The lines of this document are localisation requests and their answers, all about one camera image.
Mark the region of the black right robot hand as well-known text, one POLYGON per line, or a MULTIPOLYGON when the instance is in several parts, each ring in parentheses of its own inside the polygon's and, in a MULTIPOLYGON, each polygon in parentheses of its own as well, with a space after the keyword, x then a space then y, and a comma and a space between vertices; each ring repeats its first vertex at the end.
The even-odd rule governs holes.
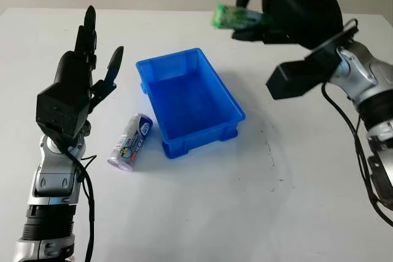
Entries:
MULTIPOLYGON (((249 1, 236 0, 236 6, 245 8, 249 1)), ((269 24, 235 30, 232 38, 314 49, 343 30, 337 0, 262 0, 262 12, 270 17, 269 24)))

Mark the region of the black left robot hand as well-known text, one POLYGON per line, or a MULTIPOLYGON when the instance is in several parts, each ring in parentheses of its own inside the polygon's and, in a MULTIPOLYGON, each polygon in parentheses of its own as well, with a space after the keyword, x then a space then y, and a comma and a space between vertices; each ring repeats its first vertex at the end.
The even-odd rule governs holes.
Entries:
POLYGON ((97 46, 96 11, 90 5, 85 13, 84 23, 79 26, 73 51, 66 52, 60 59, 55 81, 66 85, 83 98, 88 99, 88 113, 116 89, 114 82, 123 58, 124 47, 119 46, 113 53, 104 79, 92 81, 96 69, 95 50, 97 46))

